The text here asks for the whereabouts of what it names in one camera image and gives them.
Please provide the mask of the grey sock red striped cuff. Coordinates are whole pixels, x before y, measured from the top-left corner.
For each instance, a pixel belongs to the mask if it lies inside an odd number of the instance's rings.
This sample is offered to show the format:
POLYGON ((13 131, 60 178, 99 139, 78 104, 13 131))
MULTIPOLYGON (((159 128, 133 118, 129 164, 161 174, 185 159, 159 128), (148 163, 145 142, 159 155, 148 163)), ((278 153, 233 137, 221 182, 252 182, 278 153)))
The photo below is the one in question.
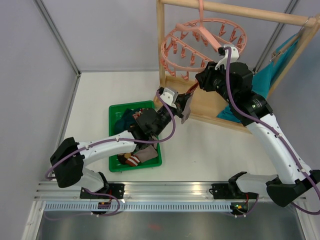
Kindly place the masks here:
POLYGON ((199 86, 199 82, 196 81, 194 85, 192 85, 187 92, 184 94, 184 99, 182 103, 184 103, 184 108, 182 111, 181 124, 184 124, 191 114, 191 103, 193 99, 193 95, 197 87, 199 86))

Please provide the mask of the pink round clip hanger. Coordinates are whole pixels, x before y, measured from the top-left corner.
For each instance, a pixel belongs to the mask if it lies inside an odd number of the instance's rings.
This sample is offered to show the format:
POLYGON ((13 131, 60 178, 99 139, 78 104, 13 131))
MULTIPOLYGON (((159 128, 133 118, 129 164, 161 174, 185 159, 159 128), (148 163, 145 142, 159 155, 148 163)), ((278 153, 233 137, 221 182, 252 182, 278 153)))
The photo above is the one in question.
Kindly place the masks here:
POLYGON ((205 18, 204 1, 198 1, 199 17, 184 23, 178 22, 158 41, 160 80, 165 74, 181 77, 204 70, 208 62, 219 62, 219 48, 231 46, 239 57, 245 50, 248 36, 236 22, 217 17, 205 18))

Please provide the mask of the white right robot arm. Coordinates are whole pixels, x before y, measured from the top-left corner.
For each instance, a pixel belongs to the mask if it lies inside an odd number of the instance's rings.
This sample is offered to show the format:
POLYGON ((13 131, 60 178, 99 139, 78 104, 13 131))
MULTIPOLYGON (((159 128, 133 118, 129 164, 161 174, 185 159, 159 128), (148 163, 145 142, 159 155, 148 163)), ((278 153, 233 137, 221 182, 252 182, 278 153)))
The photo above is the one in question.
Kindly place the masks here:
POLYGON ((202 90, 218 93, 229 104, 230 111, 263 145, 276 170, 275 175, 237 173, 228 180, 231 196, 267 195, 278 206, 286 207, 311 188, 320 192, 319 170, 312 170, 292 148, 266 98, 253 90, 253 73, 246 64, 219 66, 210 61, 195 78, 202 90))

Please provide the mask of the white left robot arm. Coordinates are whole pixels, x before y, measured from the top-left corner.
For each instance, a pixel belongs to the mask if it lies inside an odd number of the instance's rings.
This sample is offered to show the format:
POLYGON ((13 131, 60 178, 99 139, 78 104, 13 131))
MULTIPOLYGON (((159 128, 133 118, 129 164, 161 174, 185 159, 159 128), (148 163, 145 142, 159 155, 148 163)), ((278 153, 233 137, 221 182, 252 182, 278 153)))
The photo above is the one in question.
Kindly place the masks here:
POLYGON ((134 117, 126 130, 102 140, 78 142, 73 137, 62 141, 50 157, 50 172, 60 188, 80 186, 97 198, 108 195, 109 185, 101 172, 94 172, 88 165, 111 156, 138 152, 161 142, 160 133, 179 117, 183 122, 190 115, 193 94, 179 94, 161 87, 157 98, 162 103, 159 110, 145 108, 134 117))

